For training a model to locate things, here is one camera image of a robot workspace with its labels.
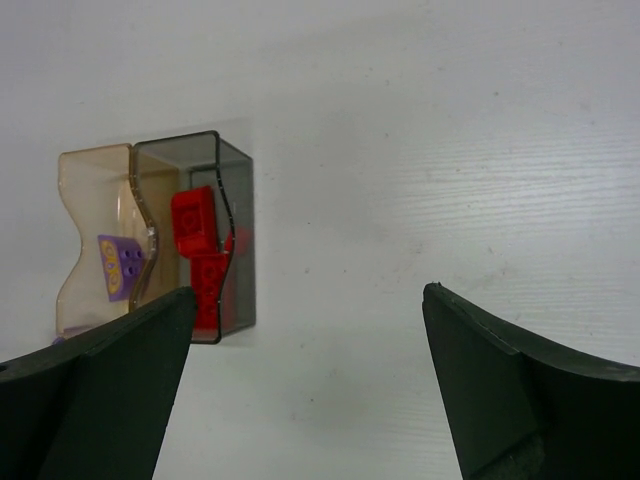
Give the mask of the red arched lego piece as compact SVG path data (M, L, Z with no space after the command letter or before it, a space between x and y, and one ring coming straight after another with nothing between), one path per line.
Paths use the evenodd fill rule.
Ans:
M190 260L190 284L197 303L196 331L213 334L218 330L218 302L228 266L228 253L204 254Z

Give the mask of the red lego brick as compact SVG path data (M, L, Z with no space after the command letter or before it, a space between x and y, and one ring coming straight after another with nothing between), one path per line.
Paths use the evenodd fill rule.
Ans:
M180 255L219 252L213 190L210 186L173 195L170 203L173 238Z

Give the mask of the purple lego brick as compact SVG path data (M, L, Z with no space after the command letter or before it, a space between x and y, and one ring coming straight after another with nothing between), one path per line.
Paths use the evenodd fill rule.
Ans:
M146 263L141 245L134 238L105 234L97 241L109 301L128 300Z

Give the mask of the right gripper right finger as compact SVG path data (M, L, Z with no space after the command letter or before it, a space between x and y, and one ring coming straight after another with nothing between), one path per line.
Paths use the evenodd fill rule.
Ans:
M423 316L465 479L636 479L639 369L502 320L439 283Z

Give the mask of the small red lego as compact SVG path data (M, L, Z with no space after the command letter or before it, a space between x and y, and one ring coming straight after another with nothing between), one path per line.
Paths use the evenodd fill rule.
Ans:
M233 254L248 255L254 252L254 231L251 228L237 227L234 231Z

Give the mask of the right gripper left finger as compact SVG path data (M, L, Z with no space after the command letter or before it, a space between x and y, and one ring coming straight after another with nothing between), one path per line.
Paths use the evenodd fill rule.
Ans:
M196 310L181 287L2 363L2 478L152 478Z

